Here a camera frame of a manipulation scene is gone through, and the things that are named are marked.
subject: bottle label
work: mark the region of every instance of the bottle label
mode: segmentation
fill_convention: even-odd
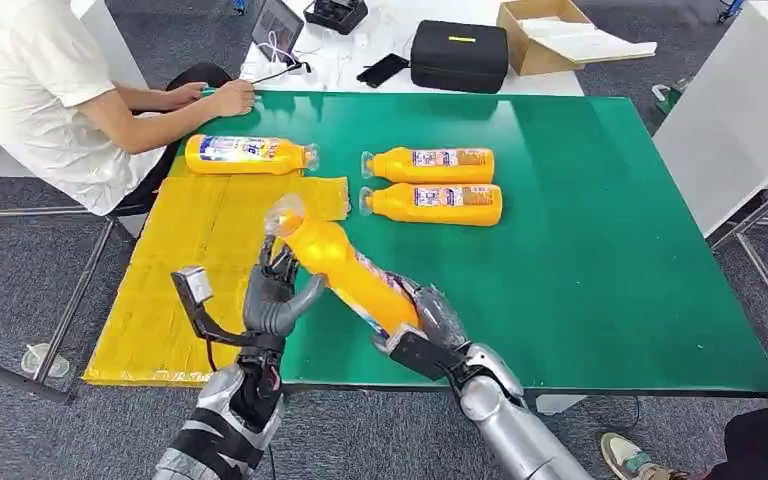
[[[456,167],[458,165],[484,165],[483,149],[414,150],[415,167]]]
[[[381,280],[382,282],[386,283],[387,286],[392,288],[397,293],[399,293],[401,295],[405,295],[405,291],[402,289],[402,286],[399,285],[399,283],[396,282],[396,280],[393,279],[393,277],[390,276],[390,274],[388,274],[384,270],[381,270],[380,268],[378,268],[377,265],[372,263],[372,260],[366,258],[366,256],[364,254],[362,254],[362,253],[358,252],[357,250],[355,250],[355,259],[358,261],[358,263],[360,263],[361,265],[366,267],[366,269],[369,270],[370,273],[372,273],[373,275],[378,277],[379,280]]]
[[[407,293],[405,293],[404,289],[401,285],[399,285],[398,282],[390,275],[389,273],[385,272],[384,270],[381,270],[378,268],[377,265],[372,263],[372,260],[366,258],[366,256],[357,250],[355,250],[355,259],[364,266],[367,270],[369,270],[370,273],[375,275],[379,280],[384,282],[388,287],[392,288],[395,292],[398,294],[404,296],[405,298],[408,298]],[[379,335],[383,337],[388,337],[387,331],[384,330],[384,328],[373,318],[373,316],[366,311],[365,308],[363,308],[362,305],[360,305],[351,295],[349,295],[348,292],[343,290],[342,288],[334,288],[334,293],[337,294],[338,297],[340,297],[343,302],[346,303],[346,305],[349,306],[358,316],[364,319],[366,323],[369,324],[370,327],[373,328]]]
[[[263,162],[275,160],[276,148],[276,138],[207,135],[201,141],[199,156],[210,162]]]
[[[413,203],[417,207],[463,207],[492,205],[489,187],[415,187]]]

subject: cardboard box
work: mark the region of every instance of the cardboard box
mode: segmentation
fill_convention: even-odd
[[[508,32],[508,58],[518,75],[564,72],[584,68],[528,37],[519,20],[557,16],[565,22],[590,23],[570,0],[517,0],[499,6],[496,25]]]

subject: white paper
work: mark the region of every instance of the white paper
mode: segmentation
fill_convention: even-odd
[[[592,33],[596,30],[592,23],[564,22],[558,17],[527,18],[520,20],[519,26],[532,38]]]
[[[658,48],[656,42],[627,42],[592,23],[564,22],[558,17],[523,19],[519,25],[534,41],[575,63],[651,57]]]
[[[535,37],[535,41],[576,63],[655,55],[656,42],[630,43],[602,30],[578,35]]]

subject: robotic arm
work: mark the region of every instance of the robotic arm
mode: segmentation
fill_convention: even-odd
[[[326,282],[314,276],[295,294],[298,261],[286,246],[272,258],[274,240],[264,242],[249,276],[242,334],[223,330],[207,313],[204,303],[213,291],[203,268],[172,274],[193,329],[205,340],[211,366],[211,342],[240,347],[240,353],[233,364],[211,375],[196,408],[158,462],[155,480],[249,478],[281,424],[285,337]]]
[[[270,259],[273,242],[267,237],[249,278],[243,334],[225,332],[207,314],[204,302],[212,291],[202,268],[172,274],[196,334],[208,346],[211,341],[239,346],[240,354],[233,365],[211,376],[196,409],[158,463],[155,480],[248,478],[280,425],[284,337],[326,282],[314,276],[295,295],[298,262],[286,246]],[[522,385],[499,355],[468,340],[443,294],[434,286],[391,275],[412,298],[421,329],[403,325],[387,339],[375,336],[376,347],[431,380],[445,376],[464,415],[512,478],[592,480],[525,406]]]
[[[394,275],[413,298],[422,331],[403,325],[377,346],[411,370],[446,376],[461,410],[481,432],[511,478],[593,480],[557,437],[529,411],[522,384],[490,347],[471,343],[460,320],[434,286]]]

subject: black zipper case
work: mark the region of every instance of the black zipper case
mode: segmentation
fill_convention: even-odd
[[[496,93],[508,74],[508,37],[501,27],[423,20],[410,68],[420,87]]]

